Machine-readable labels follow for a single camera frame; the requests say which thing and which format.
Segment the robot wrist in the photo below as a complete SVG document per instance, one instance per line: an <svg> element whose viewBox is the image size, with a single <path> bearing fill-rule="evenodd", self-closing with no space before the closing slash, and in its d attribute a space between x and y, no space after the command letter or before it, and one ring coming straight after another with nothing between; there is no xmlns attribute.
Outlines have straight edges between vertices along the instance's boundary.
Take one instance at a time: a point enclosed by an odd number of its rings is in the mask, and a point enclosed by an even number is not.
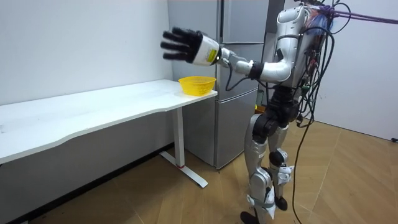
<svg viewBox="0 0 398 224"><path fill-rule="evenodd" d="M202 34L202 41L192 64L210 66L215 64L221 55L221 47L217 41Z"/></svg>

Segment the yellow label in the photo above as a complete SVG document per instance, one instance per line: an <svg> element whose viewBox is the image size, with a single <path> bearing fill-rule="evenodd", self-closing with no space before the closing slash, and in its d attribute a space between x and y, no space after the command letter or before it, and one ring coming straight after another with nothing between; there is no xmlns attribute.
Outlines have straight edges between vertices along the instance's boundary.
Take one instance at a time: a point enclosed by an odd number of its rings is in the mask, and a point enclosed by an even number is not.
<svg viewBox="0 0 398 224"><path fill-rule="evenodd" d="M210 51L209 57L207 58L207 62L213 62L216 57L217 50L213 49Z"/></svg>

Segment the robot leg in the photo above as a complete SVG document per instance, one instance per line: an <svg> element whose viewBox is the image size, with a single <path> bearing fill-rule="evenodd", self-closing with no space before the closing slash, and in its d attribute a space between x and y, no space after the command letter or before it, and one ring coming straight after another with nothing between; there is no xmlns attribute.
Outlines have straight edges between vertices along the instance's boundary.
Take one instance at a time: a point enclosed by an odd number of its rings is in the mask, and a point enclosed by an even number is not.
<svg viewBox="0 0 398 224"><path fill-rule="evenodd" d="M266 224L267 213L273 218L276 208L271 174L267 169L261 167L267 141L264 138L258 141L253 139L253 127L259 116L256 114L251 118L244 142L244 156L249 172L250 195L248 195L248 201L256 212L256 217L247 212L241 214L241 219L246 224Z"/></svg>
<svg viewBox="0 0 398 224"><path fill-rule="evenodd" d="M289 125L284 128L278 127L276 132L269 137L269 171L275 187L275 204L279 209L286 211L287 202L283 198L284 185L291 180L294 166L287 167L288 155L281 149L287 134Z"/></svg>

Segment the robot elbow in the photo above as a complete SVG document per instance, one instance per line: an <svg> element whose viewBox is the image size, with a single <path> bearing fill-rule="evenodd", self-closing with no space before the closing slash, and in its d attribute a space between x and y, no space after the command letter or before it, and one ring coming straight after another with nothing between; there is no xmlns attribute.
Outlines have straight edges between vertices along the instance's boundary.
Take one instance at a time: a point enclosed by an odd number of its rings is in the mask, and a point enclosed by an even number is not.
<svg viewBox="0 0 398 224"><path fill-rule="evenodd" d="M292 69L284 62L265 63L262 71L261 79L267 82L283 82L286 81Z"/></svg>

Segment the baseboard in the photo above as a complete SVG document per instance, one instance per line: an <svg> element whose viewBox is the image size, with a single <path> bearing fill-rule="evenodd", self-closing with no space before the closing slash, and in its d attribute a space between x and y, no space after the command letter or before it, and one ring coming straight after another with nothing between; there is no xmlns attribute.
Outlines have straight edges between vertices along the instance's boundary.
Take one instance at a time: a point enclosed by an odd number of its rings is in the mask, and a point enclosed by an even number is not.
<svg viewBox="0 0 398 224"><path fill-rule="evenodd" d="M108 173L108 174L106 174L106 175L104 175L104 176L102 176L102 177L100 177L100 178L98 178L98 179L96 179L96 180L84 185L84 186L81 186L78 189L73 190L73 191L67 193L66 195L63 195L63 196L61 196L61 197L59 197L59 198L57 198L57 199L55 199L55 200L53 200L51 202L39 207L39 208L36 208L35 210L33 210L33 211L29 212L29 213L26 213L25 215L22 215L22 216L16 218L15 220L13 220L11 222L8 222L7 224L21 224L21 223L23 223L25 221L31 221L31 220L33 220L33 219L45 214L46 212L49 212L49 211L57 208L58 206L60 206L60 205L62 205L64 203L66 203L66 202L68 202L68 201L70 201L70 200L72 200L72 199L74 199L74 198L86 193L87 191L89 191L89 190L91 190L91 189L93 189L93 188L95 188L95 187L97 187L97 186L99 186L99 185L101 185L101 184L103 184L103 183L105 183L105 182L107 182L107 181L109 181L109 180L111 180L111 179L113 179L113 178L125 173L126 171L129 171L130 169L138 166L139 164L142 164L143 162L146 162L149 159L152 159L153 157L159 155L160 152L166 151L166 150L171 149L173 147L174 147L174 142L170 143L170 144L168 144L168 145L166 145L166 146L164 146L164 147L162 147L162 148L160 148L160 149L158 149L158 150L156 150L156 151L154 151L154 152L152 152L152 153L150 153L150 154L148 154L148 155L146 155L146 156L144 156L144 157L142 157L140 159L137 159L134 162L131 162L131 163L129 163L129 164L127 164L127 165L125 165L125 166L123 166L121 168L118 168L117 170L112 171L112 172L110 172L110 173Z"/></svg>

